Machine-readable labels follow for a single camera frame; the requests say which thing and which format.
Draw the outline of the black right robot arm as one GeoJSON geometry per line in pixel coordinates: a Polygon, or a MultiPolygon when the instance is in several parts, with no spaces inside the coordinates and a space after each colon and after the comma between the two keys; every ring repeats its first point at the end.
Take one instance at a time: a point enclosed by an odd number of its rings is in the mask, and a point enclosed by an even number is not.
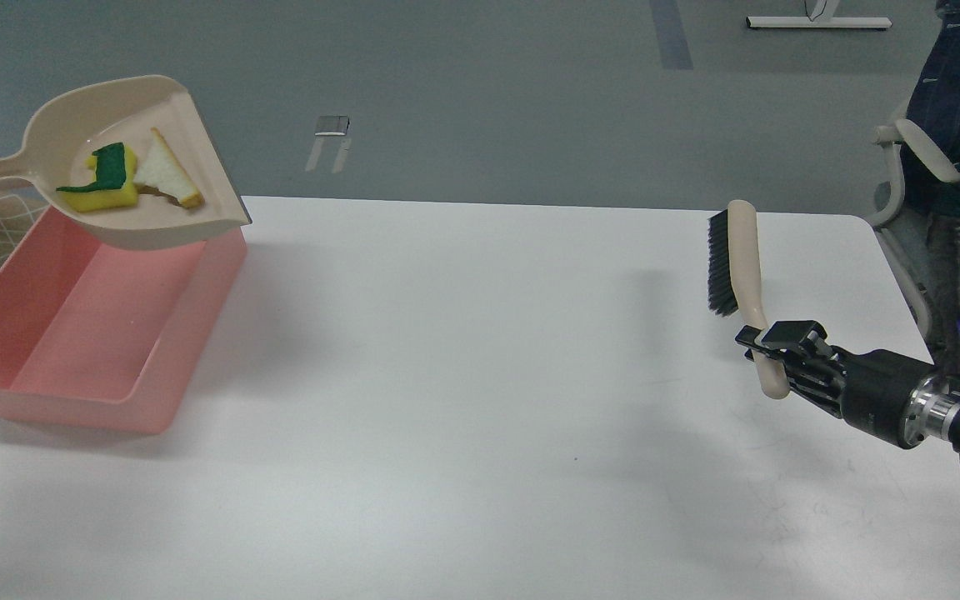
{"type": "Polygon", "coordinates": [[[960,378],[894,351],[831,345],[818,322],[747,324],[735,341],[755,365],[783,368],[789,392],[823,413],[903,451],[948,442],[960,468],[960,378]]]}

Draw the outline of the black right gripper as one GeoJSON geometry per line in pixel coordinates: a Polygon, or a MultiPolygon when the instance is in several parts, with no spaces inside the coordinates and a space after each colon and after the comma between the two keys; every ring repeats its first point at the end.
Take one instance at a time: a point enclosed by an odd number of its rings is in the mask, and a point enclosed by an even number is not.
{"type": "Polygon", "coordinates": [[[960,397],[933,365],[888,350],[834,351],[820,322],[747,324],[735,341],[766,358],[784,361],[790,390],[848,426],[901,448],[933,437],[948,441],[960,397]]]}

